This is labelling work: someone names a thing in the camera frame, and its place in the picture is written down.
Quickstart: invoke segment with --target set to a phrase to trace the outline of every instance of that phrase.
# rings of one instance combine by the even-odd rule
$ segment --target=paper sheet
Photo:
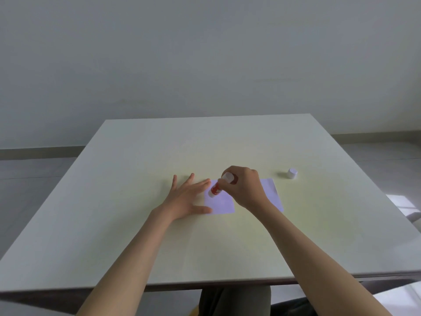
[[[213,211],[209,215],[213,214],[229,214],[234,213],[234,201],[232,197],[225,191],[222,191],[215,197],[209,196],[209,190],[218,180],[212,180],[212,184],[205,191],[205,206],[210,207]],[[266,196],[273,205],[276,206],[281,212],[283,211],[281,200],[279,199],[278,192],[276,191],[275,183],[272,179],[261,179],[260,180],[263,190]]]

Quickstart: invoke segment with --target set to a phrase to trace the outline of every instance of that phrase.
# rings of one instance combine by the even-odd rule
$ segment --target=gray floor
[[[421,209],[421,148],[409,143],[346,144],[343,148],[397,206]],[[0,257],[71,166],[74,158],[0,161]],[[272,287],[272,303],[302,297],[298,285]],[[145,293],[138,315],[186,316],[200,291]],[[394,315],[421,314],[421,283],[376,295]],[[0,302],[0,316],[65,315]]]

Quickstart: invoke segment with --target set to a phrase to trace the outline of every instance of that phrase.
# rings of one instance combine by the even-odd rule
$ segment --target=white table
[[[285,215],[355,277],[419,274],[419,232],[311,115],[108,120],[0,261],[0,292],[94,287],[173,174],[215,179],[230,165],[273,178]],[[148,288],[294,281],[236,204],[173,223]]]

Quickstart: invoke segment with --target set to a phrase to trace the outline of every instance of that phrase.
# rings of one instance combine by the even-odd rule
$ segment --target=glue stick
[[[226,180],[230,184],[235,184],[237,182],[237,180],[235,180],[236,176],[232,173],[229,173],[229,172],[226,172],[224,175],[222,175],[221,178],[223,180]],[[216,184],[211,187],[208,194],[209,194],[210,197],[215,197],[220,192],[222,192],[222,190],[220,189],[220,187],[218,185],[218,182],[216,182]]]

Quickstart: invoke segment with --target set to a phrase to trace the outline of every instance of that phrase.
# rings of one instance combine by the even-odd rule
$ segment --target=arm
[[[256,170],[231,166],[224,173],[227,171],[238,176],[237,184],[219,179],[219,186],[265,226],[320,316],[391,316],[351,274],[271,204]]]
[[[177,188],[174,175],[165,201],[153,209],[140,231],[88,296],[77,316],[133,316],[146,286],[167,228],[175,219],[212,210],[192,205],[197,194],[211,184],[204,180],[192,184],[194,174]]]

